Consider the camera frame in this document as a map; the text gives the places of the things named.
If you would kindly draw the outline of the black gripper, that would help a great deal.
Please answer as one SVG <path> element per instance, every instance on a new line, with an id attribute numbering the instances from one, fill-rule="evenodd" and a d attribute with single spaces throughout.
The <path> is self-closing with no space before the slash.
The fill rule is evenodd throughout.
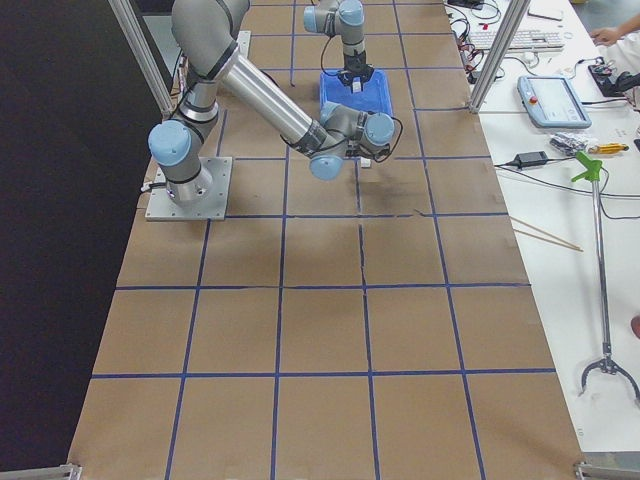
<path id="1" fill-rule="evenodd" d="M 360 157 L 362 155 L 360 146 L 355 141 L 348 141 L 345 148 L 346 157 Z"/>
<path id="2" fill-rule="evenodd" d="M 367 63 L 365 52 L 356 52 L 354 55 L 343 55 L 344 66 L 339 71 L 339 80 L 343 85 L 352 85 L 356 80 L 361 84 L 367 83 L 373 73 L 374 67 Z"/>

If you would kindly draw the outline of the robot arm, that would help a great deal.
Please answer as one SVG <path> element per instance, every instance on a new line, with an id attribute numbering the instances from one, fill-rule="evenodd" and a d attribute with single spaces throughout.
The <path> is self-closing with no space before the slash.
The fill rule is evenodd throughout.
<path id="1" fill-rule="evenodd" d="M 380 162 L 400 134 L 383 112 L 359 111 L 329 102 L 313 119 L 245 56 L 237 37 L 247 1 L 177 1 L 172 33 L 189 62 L 187 88 L 171 116 L 150 132 L 150 151 L 165 177 L 165 195 L 178 207 L 197 206 L 214 193 L 214 174 L 200 159 L 216 125 L 217 90 L 224 86 L 260 114 L 282 140 L 310 160 L 312 174 L 334 179 L 344 160 Z"/>
<path id="2" fill-rule="evenodd" d="M 335 76 L 352 92 L 361 92 L 375 71 L 367 62 L 362 2 L 319 1 L 316 5 L 305 7 L 303 24 L 307 32 L 324 34 L 328 38 L 340 38 L 343 68 Z"/>

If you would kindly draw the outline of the person hand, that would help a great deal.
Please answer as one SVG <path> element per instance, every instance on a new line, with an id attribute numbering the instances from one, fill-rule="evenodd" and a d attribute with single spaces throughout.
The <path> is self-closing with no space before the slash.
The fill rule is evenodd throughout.
<path id="1" fill-rule="evenodd" d="M 617 27 L 598 28 L 590 32 L 590 38 L 596 45 L 610 46 L 621 38 L 621 34 Z"/>

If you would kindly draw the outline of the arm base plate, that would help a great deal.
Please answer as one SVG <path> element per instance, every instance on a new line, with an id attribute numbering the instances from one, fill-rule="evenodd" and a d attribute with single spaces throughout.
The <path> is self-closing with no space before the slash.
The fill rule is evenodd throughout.
<path id="1" fill-rule="evenodd" d="M 251 42 L 251 32 L 249 30 L 240 30 L 237 35 L 238 45 L 238 65 L 246 65 L 248 62 L 248 55 Z"/>
<path id="2" fill-rule="evenodd" d="M 226 216 L 233 159 L 201 157 L 199 176 L 189 183 L 176 184 L 165 179 L 157 168 L 146 208 L 148 221 L 223 221 Z"/>

